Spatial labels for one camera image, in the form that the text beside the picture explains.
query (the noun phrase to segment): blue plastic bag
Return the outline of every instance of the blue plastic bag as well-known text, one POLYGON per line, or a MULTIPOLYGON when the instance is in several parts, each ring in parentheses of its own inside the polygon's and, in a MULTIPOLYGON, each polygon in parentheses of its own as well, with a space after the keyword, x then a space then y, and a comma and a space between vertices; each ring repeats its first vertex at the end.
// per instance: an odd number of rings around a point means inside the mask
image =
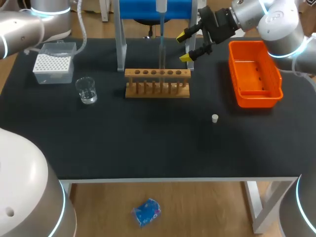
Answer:
POLYGON ((147 225, 156 219, 161 213, 158 202, 153 199, 148 199, 144 204, 132 210, 140 227, 147 225))

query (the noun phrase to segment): orange basket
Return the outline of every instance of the orange basket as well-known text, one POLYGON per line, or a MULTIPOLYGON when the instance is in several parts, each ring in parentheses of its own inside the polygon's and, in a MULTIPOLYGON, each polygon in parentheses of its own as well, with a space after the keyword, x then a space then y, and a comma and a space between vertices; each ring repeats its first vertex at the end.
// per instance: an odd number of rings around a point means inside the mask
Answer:
POLYGON ((229 68, 240 107, 271 108, 282 99, 282 77, 262 41, 232 41, 229 53, 229 68))

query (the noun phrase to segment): white table leg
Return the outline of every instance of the white table leg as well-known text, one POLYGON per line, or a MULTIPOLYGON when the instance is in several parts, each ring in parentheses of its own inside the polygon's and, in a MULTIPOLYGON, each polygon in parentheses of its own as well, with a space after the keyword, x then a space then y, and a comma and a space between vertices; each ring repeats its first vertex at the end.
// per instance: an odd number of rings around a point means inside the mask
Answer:
POLYGON ((111 0, 99 0, 99 1, 100 1, 102 21, 103 22, 109 21, 109 10, 110 10, 111 0))
POLYGON ((68 183, 67 181, 61 181, 61 184, 64 187, 65 192, 70 196, 72 183, 68 183))
POLYGON ((246 181, 246 192, 252 217, 252 228, 255 234, 263 234, 278 217, 280 202, 294 181, 272 182, 262 205, 255 181, 246 181))

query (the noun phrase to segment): black mat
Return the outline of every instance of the black mat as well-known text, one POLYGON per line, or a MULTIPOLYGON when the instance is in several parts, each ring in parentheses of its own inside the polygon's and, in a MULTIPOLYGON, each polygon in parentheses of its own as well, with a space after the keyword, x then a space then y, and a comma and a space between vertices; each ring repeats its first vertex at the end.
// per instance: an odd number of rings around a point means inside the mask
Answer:
MULTIPOLYGON (((158 43, 128 40, 126 67, 157 68, 158 43)), ((183 45, 166 45, 166 67, 184 68, 183 45)), ((0 96, 0 126, 34 142, 60 179, 298 176, 314 165, 313 88, 282 74, 284 98, 273 109, 238 108, 228 42, 195 63, 190 99, 124 99, 113 39, 88 40, 72 84, 38 85, 35 58, 17 57, 0 96), (74 82, 82 76, 96 81, 94 105, 79 100, 74 82)))

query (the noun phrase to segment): wooden floor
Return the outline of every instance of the wooden floor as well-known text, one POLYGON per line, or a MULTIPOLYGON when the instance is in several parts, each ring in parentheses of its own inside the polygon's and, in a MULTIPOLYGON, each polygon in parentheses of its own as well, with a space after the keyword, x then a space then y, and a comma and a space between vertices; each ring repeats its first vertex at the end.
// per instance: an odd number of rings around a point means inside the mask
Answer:
MULTIPOLYGON (((228 1, 227 6, 218 2, 212 2, 213 10, 230 6, 228 1)), ((113 15, 109 23, 102 23, 98 14, 84 14, 83 18, 88 37, 114 37, 113 15)), ((148 27, 133 20, 125 20, 124 24, 128 38, 148 34, 148 27)), ((185 20, 168 22, 166 37, 175 38, 187 24, 185 20)), ((72 36, 81 37, 75 13, 72 36)), ((258 35, 254 30, 247 36, 258 35)), ((14 60, 15 55, 0 61, 0 92, 14 60)), ((267 184, 259 184, 261 192, 267 184)), ((240 182, 79 184, 72 193, 78 217, 77 237, 253 237, 245 197, 240 182), (148 198, 159 202, 162 213, 141 229, 130 212, 148 198)), ((280 237, 277 223, 262 236, 280 237)))

